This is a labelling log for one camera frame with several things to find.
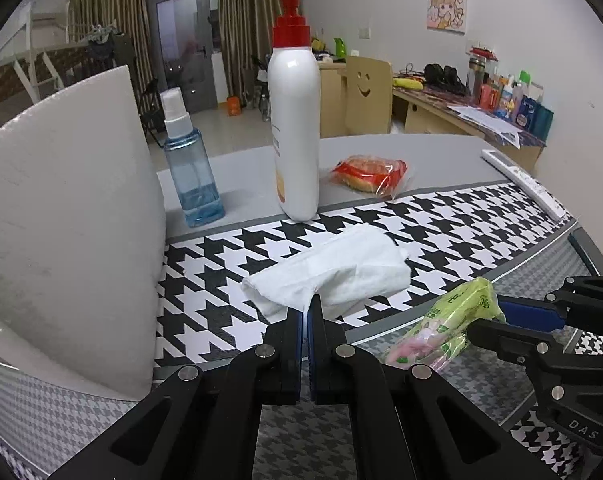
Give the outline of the green tissue pack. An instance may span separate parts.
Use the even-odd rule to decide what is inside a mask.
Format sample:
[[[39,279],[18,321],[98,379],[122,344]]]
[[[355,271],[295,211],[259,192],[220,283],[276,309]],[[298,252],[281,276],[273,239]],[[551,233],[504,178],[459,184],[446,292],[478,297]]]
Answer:
[[[402,370],[424,364],[440,372],[466,348],[467,329],[477,320],[507,320],[492,283],[485,278],[440,296],[420,322],[387,350],[383,362]]]

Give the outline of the white towel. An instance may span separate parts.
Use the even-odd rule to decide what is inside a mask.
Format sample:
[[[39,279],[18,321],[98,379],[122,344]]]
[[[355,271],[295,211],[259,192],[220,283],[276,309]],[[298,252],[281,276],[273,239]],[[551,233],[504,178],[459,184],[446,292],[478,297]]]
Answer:
[[[242,289],[274,323],[289,310],[307,313],[313,297],[338,318],[361,301],[394,295],[411,284],[408,253],[369,224],[349,226],[326,242],[244,278]]]

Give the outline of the blue spray bottle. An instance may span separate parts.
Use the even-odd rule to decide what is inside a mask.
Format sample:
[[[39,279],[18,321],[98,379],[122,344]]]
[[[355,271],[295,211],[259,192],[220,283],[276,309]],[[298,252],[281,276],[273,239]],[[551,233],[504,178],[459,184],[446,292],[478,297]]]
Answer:
[[[194,127],[180,88],[160,94],[167,140],[164,154],[176,194],[190,228],[221,219],[224,208],[202,133]]]

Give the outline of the red snack packet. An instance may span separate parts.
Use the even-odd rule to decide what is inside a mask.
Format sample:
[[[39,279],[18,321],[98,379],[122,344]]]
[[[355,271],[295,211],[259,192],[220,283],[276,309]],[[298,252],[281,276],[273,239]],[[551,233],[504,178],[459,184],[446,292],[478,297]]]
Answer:
[[[401,159],[353,155],[338,162],[330,179],[353,191],[379,197],[395,197],[405,188],[410,166]]]

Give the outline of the far wooden desk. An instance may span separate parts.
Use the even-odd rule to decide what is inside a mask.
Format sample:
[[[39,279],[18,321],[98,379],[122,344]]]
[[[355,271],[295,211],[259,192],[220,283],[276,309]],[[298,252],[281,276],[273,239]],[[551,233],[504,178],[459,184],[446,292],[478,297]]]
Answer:
[[[321,75],[320,136],[322,139],[344,136],[347,106],[345,63],[318,62]]]

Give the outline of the wooden smiley chair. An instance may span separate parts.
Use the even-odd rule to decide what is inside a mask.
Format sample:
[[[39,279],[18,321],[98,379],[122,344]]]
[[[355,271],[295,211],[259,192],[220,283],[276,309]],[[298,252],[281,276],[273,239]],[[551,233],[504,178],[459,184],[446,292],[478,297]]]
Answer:
[[[390,133],[393,69],[387,61],[348,56],[345,126],[349,134]]]

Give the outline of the black folding chair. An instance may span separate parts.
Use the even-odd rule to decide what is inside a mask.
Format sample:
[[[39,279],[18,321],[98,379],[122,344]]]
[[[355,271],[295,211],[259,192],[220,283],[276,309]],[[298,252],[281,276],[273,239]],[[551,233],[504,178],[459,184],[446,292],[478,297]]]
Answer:
[[[160,106],[158,79],[153,79],[141,94],[142,102],[147,101],[148,109],[140,118],[146,134],[152,137],[158,148],[163,148],[164,143],[159,140],[160,133],[164,132],[164,112]]]

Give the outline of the anime girl poster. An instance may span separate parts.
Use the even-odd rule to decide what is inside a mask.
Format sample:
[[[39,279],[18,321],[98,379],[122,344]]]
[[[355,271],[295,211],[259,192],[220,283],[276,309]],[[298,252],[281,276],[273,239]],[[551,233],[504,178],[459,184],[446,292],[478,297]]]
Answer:
[[[467,0],[427,0],[426,27],[464,35]]]

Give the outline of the orange bag on floor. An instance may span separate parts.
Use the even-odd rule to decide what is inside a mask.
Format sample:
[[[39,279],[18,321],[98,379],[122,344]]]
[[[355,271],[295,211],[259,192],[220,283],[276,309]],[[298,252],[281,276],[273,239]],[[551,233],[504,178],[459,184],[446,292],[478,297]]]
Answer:
[[[238,116],[242,114],[242,104],[240,104],[240,99],[238,96],[229,96],[225,101],[226,111],[228,112],[228,116]]]

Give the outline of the white red pump bottle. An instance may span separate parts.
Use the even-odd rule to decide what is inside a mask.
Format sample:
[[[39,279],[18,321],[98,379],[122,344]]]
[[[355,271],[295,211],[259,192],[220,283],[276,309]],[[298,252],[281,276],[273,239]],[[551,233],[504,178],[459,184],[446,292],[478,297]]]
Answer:
[[[305,222],[319,208],[320,69],[300,0],[280,0],[268,65],[275,185],[288,218]]]

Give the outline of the metal bunk bed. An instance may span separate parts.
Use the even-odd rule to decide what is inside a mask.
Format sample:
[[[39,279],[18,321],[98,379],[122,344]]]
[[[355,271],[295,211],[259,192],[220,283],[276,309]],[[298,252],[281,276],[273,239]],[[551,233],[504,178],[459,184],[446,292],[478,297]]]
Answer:
[[[69,39],[65,13],[36,13],[29,2],[0,47],[0,106],[22,94],[36,104],[115,66],[100,64],[85,41]]]

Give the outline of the brown curtain right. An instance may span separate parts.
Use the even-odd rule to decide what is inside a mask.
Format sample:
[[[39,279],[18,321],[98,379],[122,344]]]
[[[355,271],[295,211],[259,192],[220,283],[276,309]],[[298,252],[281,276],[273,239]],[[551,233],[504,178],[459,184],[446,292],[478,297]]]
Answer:
[[[272,52],[272,27],[280,0],[220,0],[221,52],[228,94],[248,104],[254,94],[254,61]]]

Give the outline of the brown curtain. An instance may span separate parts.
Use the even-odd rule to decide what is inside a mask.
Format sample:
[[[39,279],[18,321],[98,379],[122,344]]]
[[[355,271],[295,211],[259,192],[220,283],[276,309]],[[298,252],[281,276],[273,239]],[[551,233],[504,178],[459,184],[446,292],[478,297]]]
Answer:
[[[155,79],[146,0],[69,0],[68,35],[85,41],[100,64],[126,65],[138,114],[146,112],[141,94]]]
[[[221,52],[228,94],[248,104],[254,94],[254,61],[272,52],[272,27],[280,0],[220,0]]]

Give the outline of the brown curtain left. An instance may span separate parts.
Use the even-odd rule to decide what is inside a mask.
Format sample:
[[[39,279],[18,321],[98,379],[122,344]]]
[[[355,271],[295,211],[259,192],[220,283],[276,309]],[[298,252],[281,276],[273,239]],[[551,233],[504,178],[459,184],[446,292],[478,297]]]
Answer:
[[[126,65],[138,114],[146,112],[141,94],[155,79],[146,0],[69,0],[68,35],[85,41],[100,64]]]

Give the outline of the glass balcony door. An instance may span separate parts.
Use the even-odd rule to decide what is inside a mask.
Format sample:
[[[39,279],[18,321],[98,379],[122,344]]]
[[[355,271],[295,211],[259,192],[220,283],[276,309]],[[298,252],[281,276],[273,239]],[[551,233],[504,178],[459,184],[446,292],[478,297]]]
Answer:
[[[218,0],[147,0],[152,67],[161,91],[179,88],[194,114],[218,104],[213,55],[220,50]]]

